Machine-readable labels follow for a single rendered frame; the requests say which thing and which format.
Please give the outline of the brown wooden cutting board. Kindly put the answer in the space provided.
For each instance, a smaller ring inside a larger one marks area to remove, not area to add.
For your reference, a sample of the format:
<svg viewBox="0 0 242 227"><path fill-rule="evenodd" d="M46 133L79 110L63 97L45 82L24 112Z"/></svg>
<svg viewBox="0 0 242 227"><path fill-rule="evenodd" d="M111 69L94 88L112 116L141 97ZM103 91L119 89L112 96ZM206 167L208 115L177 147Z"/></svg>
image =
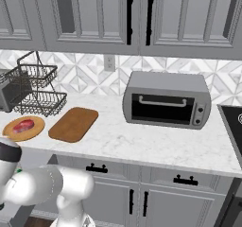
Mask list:
<svg viewBox="0 0 242 227"><path fill-rule="evenodd" d="M48 136L67 143L76 143L98 118L95 110L75 107L70 109L49 131Z"/></svg>

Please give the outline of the grey drawer front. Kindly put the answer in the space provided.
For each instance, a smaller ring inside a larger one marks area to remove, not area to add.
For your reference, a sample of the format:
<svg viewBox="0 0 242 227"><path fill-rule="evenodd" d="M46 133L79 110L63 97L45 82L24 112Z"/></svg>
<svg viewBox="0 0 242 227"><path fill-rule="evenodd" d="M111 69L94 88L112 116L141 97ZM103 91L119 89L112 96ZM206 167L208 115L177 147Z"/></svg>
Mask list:
<svg viewBox="0 0 242 227"><path fill-rule="evenodd" d="M90 174L93 174L96 177L108 178L108 179L117 179L124 181L139 181L139 166L116 163L110 161L102 161L95 159L85 159L74 156L58 155L57 163L60 166L68 166L71 168L86 170L86 166L89 166L91 163L94 163L97 167L102 167L105 165L108 169L108 173L99 173L88 171Z"/></svg>
<svg viewBox="0 0 242 227"><path fill-rule="evenodd" d="M199 185L173 183L173 179L178 174L180 174L183 179L188 179L190 176L194 176L194 179L199 182ZM169 185L179 188L187 188L226 195L233 182L233 177L192 171L182 171L178 169L159 168L154 166L142 166L141 182L156 185Z"/></svg>

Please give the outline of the round wooden plate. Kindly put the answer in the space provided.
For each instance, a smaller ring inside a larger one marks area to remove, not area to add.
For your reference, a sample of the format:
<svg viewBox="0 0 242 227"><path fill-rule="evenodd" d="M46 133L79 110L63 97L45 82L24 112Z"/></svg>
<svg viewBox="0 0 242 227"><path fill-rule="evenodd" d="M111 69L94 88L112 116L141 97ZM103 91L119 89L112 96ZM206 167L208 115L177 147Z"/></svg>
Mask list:
<svg viewBox="0 0 242 227"><path fill-rule="evenodd" d="M13 127L18 125L21 121L26 120L26 119L31 119L34 121L34 127L28 131L23 131L20 133L14 133L13 132ZM44 121L38 117L38 116L24 116L17 118L10 123L8 123L3 131L2 134L7 136L9 139L15 141L15 142L21 142L21 141L26 141L29 140L35 136L37 136L44 128L45 123Z"/></svg>

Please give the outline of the red raw meat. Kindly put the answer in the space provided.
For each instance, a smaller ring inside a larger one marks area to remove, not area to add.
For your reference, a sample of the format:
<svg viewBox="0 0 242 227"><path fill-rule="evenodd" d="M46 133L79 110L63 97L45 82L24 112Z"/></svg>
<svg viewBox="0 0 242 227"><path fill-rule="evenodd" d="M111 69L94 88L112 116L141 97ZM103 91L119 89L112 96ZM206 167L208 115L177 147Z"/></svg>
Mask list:
<svg viewBox="0 0 242 227"><path fill-rule="evenodd" d="M18 125L13 127L14 133L20 133L23 131L28 131L34 127L34 121L31 119L26 119L21 121Z"/></svg>

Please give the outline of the grey toaster oven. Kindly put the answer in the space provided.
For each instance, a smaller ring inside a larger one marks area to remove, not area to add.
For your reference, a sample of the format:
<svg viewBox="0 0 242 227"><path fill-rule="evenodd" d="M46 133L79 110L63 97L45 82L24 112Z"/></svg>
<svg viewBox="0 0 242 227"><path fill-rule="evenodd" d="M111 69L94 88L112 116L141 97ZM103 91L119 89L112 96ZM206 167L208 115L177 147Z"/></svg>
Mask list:
<svg viewBox="0 0 242 227"><path fill-rule="evenodd" d="M143 100L182 103L186 107L144 105ZM133 71L123 95L128 123L201 130L211 112L211 96L203 75Z"/></svg>

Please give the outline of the grey base cupboard door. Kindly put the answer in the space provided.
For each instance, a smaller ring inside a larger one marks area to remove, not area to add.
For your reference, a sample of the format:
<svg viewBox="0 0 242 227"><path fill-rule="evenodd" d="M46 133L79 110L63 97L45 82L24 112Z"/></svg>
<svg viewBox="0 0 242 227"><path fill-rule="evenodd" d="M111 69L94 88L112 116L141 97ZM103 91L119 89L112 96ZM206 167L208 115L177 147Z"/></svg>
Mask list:
<svg viewBox="0 0 242 227"><path fill-rule="evenodd" d="M143 217L144 192L148 192ZM168 185L141 184L140 227L214 227L223 195Z"/></svg>
<svg viewBox="0 0 242 227"><path fill-rule="evenodd" d="M133 194L133 213L130 215L130 189ZM95 189L83 202L85 211L96 227L136 227L138 183L95 177Z"/></svg>

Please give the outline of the grey toaster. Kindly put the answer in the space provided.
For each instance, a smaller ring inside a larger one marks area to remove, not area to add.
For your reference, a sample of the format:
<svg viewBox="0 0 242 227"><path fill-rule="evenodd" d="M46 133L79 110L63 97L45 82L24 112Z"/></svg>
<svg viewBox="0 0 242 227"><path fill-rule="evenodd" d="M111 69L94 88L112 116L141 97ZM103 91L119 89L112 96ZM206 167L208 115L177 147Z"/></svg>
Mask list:
<svg viewBox="0 0 242 227"><path fill-rule="evenodd" d="M12 82L5 77L8 69L0 69L0 112L10 113L13 105L10 103L12 100L19 103L20 99L32 90L31 84L28 81L19 85L17 82Z"/></svg>

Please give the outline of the black hob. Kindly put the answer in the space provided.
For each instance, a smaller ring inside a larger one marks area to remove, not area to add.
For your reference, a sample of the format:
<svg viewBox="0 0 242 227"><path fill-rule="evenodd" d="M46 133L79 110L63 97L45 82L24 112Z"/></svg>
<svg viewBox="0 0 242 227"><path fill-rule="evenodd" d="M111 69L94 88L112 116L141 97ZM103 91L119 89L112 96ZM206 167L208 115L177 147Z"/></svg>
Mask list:
<svg viewBox="0 0 242 227"><path fill-rule="evenodd" d="M242 106L218 105L217 107L233 145L236 158L242 167Z"/></svg>

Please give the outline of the dark oven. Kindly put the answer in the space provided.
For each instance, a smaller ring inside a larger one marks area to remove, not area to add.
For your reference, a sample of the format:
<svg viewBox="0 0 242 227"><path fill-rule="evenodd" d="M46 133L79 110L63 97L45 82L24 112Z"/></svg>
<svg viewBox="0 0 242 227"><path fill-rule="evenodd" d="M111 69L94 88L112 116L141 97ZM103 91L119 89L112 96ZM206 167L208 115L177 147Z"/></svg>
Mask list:
<svg viewBox="0 0 242 227"><path fill-rule="evenodd" d="M233 179L214 227L242 227L242 179Z"/></svg>

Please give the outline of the white wall socket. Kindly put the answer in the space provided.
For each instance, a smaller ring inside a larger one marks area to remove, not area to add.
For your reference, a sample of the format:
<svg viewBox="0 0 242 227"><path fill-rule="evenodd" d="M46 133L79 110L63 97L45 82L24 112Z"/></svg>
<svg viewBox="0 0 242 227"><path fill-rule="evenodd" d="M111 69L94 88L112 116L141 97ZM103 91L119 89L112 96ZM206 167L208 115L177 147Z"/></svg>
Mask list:
<svg viewBox="0 0 242 227"><path fill-rule="evenodd" d="M104 56L104 69L109 72L115 71L115 55Z"/></svg>

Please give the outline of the grey wall cupboard door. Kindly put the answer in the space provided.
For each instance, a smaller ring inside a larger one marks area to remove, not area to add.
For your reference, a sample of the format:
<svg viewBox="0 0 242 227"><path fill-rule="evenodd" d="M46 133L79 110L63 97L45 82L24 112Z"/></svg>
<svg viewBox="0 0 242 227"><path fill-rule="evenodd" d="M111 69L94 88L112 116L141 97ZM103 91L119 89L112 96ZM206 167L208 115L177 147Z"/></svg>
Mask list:
<svg viewBox="0 0 242 227"><path fill-rule="evenodd" d="M45 50L37 0L0 0L0 49Z"/></svg>
<svg viewBox="0 0 242 227"><path fill-rule="evenodd" d="M153 0L150 45L140 2L141 55L242 61L242 0Z"/></svg>
<svg viewBox="0 0 242 227"><path fill-rule="evenodd" d="M131 10L127 45L127 0L38 0L46 49L55 52L137 55L140 0Z"/></svg>

